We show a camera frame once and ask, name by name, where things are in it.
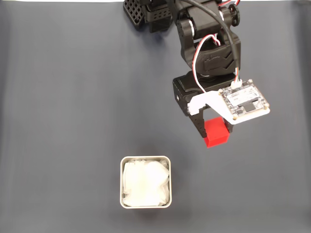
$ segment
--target screw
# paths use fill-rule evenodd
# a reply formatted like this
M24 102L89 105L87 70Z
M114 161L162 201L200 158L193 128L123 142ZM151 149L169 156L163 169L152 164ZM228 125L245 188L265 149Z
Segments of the screw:
M268 109L270 107L270 104L268 104L268 103L265 103L264 105L263 105L263 108L264 109Z

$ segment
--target wire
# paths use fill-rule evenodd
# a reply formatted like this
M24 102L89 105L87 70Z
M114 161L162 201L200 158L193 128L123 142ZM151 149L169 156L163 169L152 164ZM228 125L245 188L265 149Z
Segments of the wire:
M224 6L224 5L228 4L229 2L231 2L231 0L224 1L224 2L222 2L220 4L218 4L218 6Z
M235 78L234 78L234 82L236 83L239 80L239 68L236 67L235 68Z
M228 0L228 1L224 1L220 4L218 4L218 6L224 6L226 4L228 4L229 2L231 2L232 0ZM240 0L236 0L234 4L238 5L240 3Z
M226 35L228 37L228 40L229 40L229 43L230 43L230 46L231 46L231 51L232 51L233 59L235 61L235 67L240 67L238 50L237 50L236 45L234 44L234 41L233 41L233 38L232 38L232 35L231 35L231 32L230 32L230 29L225 24L225 22L223 22L223 20L215 12L213 12L211 9L205 7L204 5L198 3L195 0L181 0L181 1L189 3L189 4L193 5L193 6L196 6L197 8L199 8L202 11L206 12L207 14L209 14L212 18L214 18L222 26L222 28L224 29L224 31L225 31L225 33L226 33Z
M193 72L193 76L195 79L196 84L198 84L199 88L205 93L206 91L204 90L204 88L200 85L198 77L196 76L196 69L195 69L195 64L196 64L196 59L198 58L199 52L201 47L203 46L204 42L207 39L213 38L213 40L218 44L218 46L220 46L220 41L216 38L215 35L211 34L211 35L206 35L204 36L200 43L198 44L198 47L196 48L195 54L193 56L193 61L192 61L192 72Z

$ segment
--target red cube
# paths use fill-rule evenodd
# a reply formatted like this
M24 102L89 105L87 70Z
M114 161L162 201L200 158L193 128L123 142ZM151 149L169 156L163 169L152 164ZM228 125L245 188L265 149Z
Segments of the red cube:
M204 127L207 133L207 137L204 138L207 148L214 147L228 141L230 133L221 116L205 121Z

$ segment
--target black cable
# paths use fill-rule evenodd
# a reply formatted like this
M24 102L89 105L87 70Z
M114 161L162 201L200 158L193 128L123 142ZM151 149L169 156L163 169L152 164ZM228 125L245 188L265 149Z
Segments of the black cable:
M228 36L228 40L229 40L229 43L230 43L230 46L231 46L231 50L232 50L233 59L235 61L235 66L239 68L240 64L239 64L238 50L237 50L236 45L233 42L231 31L228 28L228 26L225 24L225 22L223 22L223 20L218 15L216 15L216 13L213 12L211 9L205 7L204 5L198 3L195 0L181 0L181 1L189 3L192 6L196 6L197 8L200 8L202 11L204 11L207 14L209 14L210 16L212 16L214 18L214 20L216 20L222 26L222 28L224 29L226 35Z

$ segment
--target metal container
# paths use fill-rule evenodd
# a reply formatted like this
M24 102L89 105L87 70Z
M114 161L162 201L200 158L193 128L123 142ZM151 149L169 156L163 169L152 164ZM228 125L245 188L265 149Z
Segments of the metal container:
M160 161L160 160L165 160L169 166L169 190L170 190L170 200L166 205L162 206L127 206L123 203L123 170L124 170L124 165L128 161L133 161L133 160L155 160L155 161ZM121 160L121 172L120 172L120 204L123 208L125 209L163 209L167 208L171 205L172 203L172 176L171 176L171 161L168 157L166 156L126 156Z

